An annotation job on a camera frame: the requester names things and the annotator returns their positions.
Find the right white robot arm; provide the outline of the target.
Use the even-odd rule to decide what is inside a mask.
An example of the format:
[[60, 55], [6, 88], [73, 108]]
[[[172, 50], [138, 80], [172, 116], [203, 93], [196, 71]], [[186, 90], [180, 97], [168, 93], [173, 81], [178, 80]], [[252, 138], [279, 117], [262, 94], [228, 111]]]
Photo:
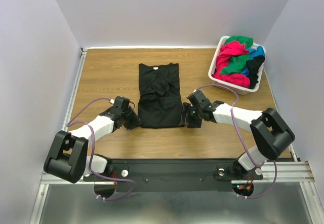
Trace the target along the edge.
[[245, 152], [225, 170], [225, 176], [231, 180], [245, 178], [267, 160], [277, 160], [295, 140], [290, 127], [273, 108], [247, 110], [223, 101], [210, 102], [200, 90], [191, 93], [188, 99], [189, 102], [182, 104], [181, 122], [189, 128], [199, 128], [207, 121], [232, 125], [236, 132], [240, 129], [251, 132], [255, 146], [244, 146]]

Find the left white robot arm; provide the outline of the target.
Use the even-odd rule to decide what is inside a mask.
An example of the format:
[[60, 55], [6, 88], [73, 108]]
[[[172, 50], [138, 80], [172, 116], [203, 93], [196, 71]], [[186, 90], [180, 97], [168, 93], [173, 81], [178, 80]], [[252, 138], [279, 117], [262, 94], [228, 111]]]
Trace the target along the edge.
[[125, 97], [110, 99], [112, 107], [100, 113], [89, 123], [71, 120], [68, 126], [83, 124], [72, 131], [61, 130], [54, 136], [52, 145], [44, 163], [44, 172], [70, 183], [76, 183], [83, 176], [97, 175], [101, 180], [112, 177], [113, 168], [107, 157], [88, 155], [88, 147], [102, 137], [113, 133], [120, 127], [132, 130], [139, 124], [139, 118], [133, 110], [134, 104]]

